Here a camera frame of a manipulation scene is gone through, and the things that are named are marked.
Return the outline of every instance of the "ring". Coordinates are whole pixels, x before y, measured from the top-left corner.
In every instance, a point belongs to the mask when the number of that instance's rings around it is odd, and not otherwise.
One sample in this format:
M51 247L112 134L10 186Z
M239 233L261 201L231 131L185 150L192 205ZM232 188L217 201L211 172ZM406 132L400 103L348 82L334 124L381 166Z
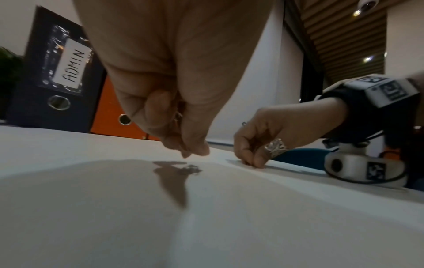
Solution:
M268 152L271 159L288 151L287 147L281 139L273 140L272 142L267 144L265 146L265 150Z

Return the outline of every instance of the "white table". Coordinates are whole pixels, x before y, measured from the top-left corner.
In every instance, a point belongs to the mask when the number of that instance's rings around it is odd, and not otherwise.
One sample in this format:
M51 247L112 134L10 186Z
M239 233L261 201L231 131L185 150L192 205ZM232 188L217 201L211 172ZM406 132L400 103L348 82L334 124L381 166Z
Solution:
M0 267L259 266L424 267L424 195L0 127Z

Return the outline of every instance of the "binder ring hole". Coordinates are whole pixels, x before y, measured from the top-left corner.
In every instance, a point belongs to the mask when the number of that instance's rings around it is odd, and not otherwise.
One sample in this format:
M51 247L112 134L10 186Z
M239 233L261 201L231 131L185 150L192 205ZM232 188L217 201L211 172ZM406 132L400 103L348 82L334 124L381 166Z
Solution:
M58 111L65 111L71 107L71 102L67 98L58 95L51 96L47 104Z
M127 126L127 125L131 124L132 122L131 122L131 119L128 117L128 115L126 115L126 114L121 114L121 115L119 116L119 123L120 123L121 125Z

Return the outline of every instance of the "blue chair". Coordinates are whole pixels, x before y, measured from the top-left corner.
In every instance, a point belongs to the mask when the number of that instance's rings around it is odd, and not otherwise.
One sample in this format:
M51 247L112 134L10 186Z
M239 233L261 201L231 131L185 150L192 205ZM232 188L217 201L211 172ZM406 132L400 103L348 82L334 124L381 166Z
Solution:
M330 152L330 150L325 149L299 148L287 151L273 158L273 160L316 170L324 170L324 159Z

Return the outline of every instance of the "binder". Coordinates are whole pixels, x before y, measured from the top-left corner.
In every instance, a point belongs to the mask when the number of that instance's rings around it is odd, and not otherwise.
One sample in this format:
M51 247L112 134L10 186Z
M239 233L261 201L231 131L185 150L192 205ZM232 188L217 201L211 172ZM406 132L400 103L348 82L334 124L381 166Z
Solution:
M130 118L122 110L108 76L103 86L91 133L133 139L160 140L157 137L148 135L135 123L131 122Z
M82 27L37 7L7 123L89 133L105 76Z

